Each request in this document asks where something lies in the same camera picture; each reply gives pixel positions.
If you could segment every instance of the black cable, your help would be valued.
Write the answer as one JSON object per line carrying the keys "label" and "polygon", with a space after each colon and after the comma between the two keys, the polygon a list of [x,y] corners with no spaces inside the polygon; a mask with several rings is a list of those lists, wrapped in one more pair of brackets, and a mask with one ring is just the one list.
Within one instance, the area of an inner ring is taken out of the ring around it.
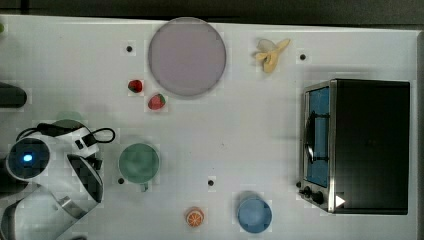
{"label": "black cable", "polygon": [[112,133],[112,138],[110,140],[107,140],[107,141],[102,141],[102,140],[96,139],[96,141],[98,143],[111,143],[113,140],[115,140],[115,131],[113,131],[112,128],[99,128],[96,131],[91,132],[91,134],[93,134],[93,136],[94,136],[94,134],[96,134],[98,132],[102,132],[102,131],[110,131]]}
{"label": "black cable", "polygon": [[16,137],[16,142],[17,141],[19,141],[22,137],[26,137],[26,136],[28,136],[28,135],[30,135],[30,134],[33,134],[33,133],[35,133],[35,132],[38,132],[38,129],[37,128],[28,128],[28,129],[25,129],[25,130],[23,130],[22,132],[20,132],[19,134],[18,134],[18,136]]}

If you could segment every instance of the orange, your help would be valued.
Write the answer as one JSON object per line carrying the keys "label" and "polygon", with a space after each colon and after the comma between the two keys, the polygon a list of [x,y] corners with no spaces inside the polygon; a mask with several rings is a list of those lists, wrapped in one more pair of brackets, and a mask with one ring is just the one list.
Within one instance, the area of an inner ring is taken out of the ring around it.
{"label": "orange", "polygon": [[204,214],[199,208],[192,208],[187,214],[187,223],[190,227],[198,227],[202,224]]}

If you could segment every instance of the toaster oven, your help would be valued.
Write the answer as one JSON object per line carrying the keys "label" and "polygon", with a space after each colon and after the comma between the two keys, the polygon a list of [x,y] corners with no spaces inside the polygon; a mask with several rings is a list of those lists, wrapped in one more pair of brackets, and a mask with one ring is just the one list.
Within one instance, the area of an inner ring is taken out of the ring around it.
{"label": "toaster oven", "polygon": [[303,199],[330,213],[407,214],[409,82],[323,82],[305,89],[303,115]]}

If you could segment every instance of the oven knob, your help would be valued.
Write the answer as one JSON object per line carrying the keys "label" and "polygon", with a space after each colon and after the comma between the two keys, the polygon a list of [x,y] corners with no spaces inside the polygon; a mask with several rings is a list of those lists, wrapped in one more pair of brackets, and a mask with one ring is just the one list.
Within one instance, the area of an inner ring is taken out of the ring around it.
{"label": "oven knob", "polygon": [[306,186],[303,190],[300,190],[299,193],[303,194],[304,197],[309,198],[311,196],[312,190],[310,187]]}
{"label": "oven knob", "polygon": [[321,205],[324,203],[324,195],[322,195],[322,192],[320,191],[312,193],[312,200]]}

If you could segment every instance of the strawberry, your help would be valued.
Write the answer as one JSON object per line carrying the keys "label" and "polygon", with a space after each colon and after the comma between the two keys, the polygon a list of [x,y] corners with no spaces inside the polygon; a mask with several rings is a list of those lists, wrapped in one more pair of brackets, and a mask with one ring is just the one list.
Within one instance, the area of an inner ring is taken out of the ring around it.
{"label": "strawberry", "polygon": [[166,101],[163,95],[158,93],[149,100],[148,106],[152,110],[158,110],[165,106],[165,103]]}
{"label": "strawberry", "polygon": [[132,80],[128,83],[128,89],[133,93],[139,93],[143,91],[143,83],[140,80]]}

